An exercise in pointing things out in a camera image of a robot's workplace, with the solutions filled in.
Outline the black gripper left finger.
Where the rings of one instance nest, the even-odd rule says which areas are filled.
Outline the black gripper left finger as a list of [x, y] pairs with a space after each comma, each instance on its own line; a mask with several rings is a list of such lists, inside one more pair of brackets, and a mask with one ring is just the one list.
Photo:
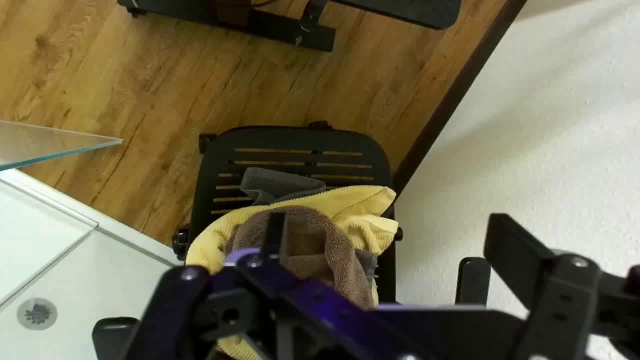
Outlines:
[[243, 248], [213, 274], [163, 274], [121, 360], [213, 360], [238, 336], [262, 360], [375, 360], [375, 318], [323, 281], [296, 277], [293, 216], [267, 216], [261, 248]]

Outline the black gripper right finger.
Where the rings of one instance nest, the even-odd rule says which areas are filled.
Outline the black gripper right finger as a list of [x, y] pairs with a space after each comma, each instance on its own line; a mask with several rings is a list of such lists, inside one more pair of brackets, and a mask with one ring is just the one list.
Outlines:
[[592, 335], [640, 360], [640, 294], [577, 252], [554, 252], [509, 214], [488, 218], [484, 258], [528, 311], [512, 360], [587, 360]]

